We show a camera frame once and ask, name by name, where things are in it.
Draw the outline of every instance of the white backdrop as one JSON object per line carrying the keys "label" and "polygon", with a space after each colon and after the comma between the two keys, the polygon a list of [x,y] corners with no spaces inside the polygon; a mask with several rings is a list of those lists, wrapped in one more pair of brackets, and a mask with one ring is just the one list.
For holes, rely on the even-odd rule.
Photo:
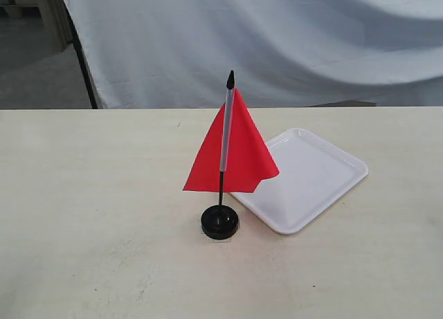
{"label": "white backdrop", "polygon": [[443,0],[65,0],[106,107],[443,104]]}

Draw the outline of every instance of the gray floor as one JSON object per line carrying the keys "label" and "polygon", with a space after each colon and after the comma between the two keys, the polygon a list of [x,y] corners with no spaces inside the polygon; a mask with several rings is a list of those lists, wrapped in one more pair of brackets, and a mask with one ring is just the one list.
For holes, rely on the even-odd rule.
{"label": "gray floor", "polygon": [[0,109],[90,109],[75,52],[51,51],[42,20],[0,13]]}

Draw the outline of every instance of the red flag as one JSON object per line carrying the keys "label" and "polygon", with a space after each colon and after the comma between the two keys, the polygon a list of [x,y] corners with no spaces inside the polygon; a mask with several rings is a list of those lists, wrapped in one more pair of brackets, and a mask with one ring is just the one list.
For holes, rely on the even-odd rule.
{"label": "red flag", "polygon": [[[223,105],[200,147],[184,190],[219,191],[224,108]],[[261,180],[275,177],[279,171],[237,89],[232,118],[224,191],[254,192]]]}

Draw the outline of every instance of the table surface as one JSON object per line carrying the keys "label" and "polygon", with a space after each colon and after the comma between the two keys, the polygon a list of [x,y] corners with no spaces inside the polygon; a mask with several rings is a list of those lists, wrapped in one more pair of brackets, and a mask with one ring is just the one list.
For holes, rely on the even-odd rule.
{"label": "table surface", "polygon": [[370,175],[303,231],[182,192],[215,110],[0,111],[0,318],[439,318],[443,108],[253,109]]}

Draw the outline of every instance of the black stand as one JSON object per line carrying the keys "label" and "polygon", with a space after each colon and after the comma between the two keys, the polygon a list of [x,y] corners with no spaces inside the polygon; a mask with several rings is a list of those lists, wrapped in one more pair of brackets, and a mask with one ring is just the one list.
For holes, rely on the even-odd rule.
{"label": "black stand", "polygon": [[72,45],[74,46],[75,53],[77,54],[78,63],[83,75],[84,85],[86,86],[86,90],[88,92],[89,102],[91,103],[92,109],[98,109],[97,100],[94,95],[94,90],[92,89],[91,78],[89,77],[88,68],[86,66],[86,60],[84,59],[84,55],[82,52],[82,44],[80,43],[77,30],[75,29],[74,23],[72,22],[72,18],[67,9],[66,14],[68,16],[69,28],[71,29],[72,33]]}
{"label": "black stand", "polygon": [[238,215],[228,206],[222,204],[223,201],[224,172],[220,172],[219,204],[209,207],[201,216],[201,229],[212,239],[228,239],[232,237],[238,229]]}

